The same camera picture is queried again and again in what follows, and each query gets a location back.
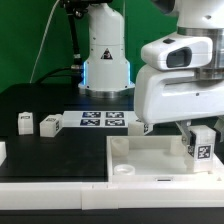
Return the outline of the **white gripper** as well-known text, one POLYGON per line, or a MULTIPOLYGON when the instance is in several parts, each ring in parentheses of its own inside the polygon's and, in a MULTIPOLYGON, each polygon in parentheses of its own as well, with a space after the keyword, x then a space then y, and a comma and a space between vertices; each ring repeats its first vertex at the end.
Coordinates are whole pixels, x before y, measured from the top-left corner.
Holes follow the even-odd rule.
POLYGON ((168 35, 142 47, 134 111, 147 124, 177 121, 182 143, 194 156, 191 119, 219 116, 215 130, 224 141, 224 80, 201 80, 196 70, 212 59, 208 37, 168 35))

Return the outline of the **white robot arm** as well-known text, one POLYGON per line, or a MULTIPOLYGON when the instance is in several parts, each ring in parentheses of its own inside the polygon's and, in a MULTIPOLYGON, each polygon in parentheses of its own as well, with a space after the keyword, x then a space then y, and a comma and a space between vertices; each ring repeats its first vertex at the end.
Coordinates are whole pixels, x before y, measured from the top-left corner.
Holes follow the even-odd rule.
MULTIPOLYGON (((185 122, 224 115, 224 0, 151 2, 177 18, 177 29, 142 47, 145 65, 133 85, 134 110, 150 126, 178 122, 189 154, 198 156, 201 137, 185 122)), ((94 95, 121 92, 130 80, 118 27, 104 4, 92 6, 90 17, 90 56, 82 87, 94 95)))

